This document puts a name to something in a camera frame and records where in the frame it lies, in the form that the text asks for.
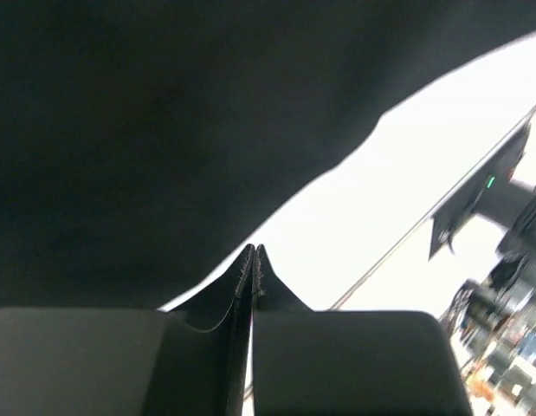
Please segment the black skirt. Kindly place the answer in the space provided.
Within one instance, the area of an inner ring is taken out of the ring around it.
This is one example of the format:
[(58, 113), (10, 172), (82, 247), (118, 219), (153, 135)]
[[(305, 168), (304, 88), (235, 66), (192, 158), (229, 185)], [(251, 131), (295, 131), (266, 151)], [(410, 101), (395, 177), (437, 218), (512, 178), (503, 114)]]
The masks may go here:
[(0, 1), (0, 307), (154, 309), (536, 1)]

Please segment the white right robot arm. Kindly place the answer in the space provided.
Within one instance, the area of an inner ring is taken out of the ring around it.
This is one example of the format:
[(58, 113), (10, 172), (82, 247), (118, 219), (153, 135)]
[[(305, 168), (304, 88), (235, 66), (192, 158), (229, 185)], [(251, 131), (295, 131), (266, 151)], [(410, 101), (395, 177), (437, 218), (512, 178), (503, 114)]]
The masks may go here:
[(496, 247), (500, 261), (489, 275), (500, 310), (524, 312), (536, 322), (536, 187), (491, 176), (470, 211), (506, 231)]

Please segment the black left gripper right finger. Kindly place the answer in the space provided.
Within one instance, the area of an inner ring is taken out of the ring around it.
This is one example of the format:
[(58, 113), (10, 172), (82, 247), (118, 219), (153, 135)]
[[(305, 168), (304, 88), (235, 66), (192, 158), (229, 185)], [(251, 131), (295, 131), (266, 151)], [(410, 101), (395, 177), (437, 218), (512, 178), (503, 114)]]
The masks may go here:
[(313, 311), (255, 254), (257, 415), (470, 415), (438, 320), (422, 311)]

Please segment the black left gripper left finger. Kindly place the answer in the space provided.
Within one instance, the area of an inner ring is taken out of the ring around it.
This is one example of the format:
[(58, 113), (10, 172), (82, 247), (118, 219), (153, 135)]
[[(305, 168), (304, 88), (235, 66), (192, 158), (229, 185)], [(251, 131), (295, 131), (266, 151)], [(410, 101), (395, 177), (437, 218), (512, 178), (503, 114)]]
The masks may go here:
[(167, 313), (144, 415), (238, 415), (249, 349), (255, 246)]

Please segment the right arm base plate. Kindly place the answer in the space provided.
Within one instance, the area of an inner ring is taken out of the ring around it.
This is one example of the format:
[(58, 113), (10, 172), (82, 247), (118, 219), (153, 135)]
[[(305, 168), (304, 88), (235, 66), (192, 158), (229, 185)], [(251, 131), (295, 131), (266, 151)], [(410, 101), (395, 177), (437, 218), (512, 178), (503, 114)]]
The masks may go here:
[(529, 133), (529, 123), (519, 127), (433, 214), (429, 257), (444, 245), (450, 247), (454, 235), (476, 214), (507, 230), (513, 226), (534, 199), (531, 190), (512, 181)]

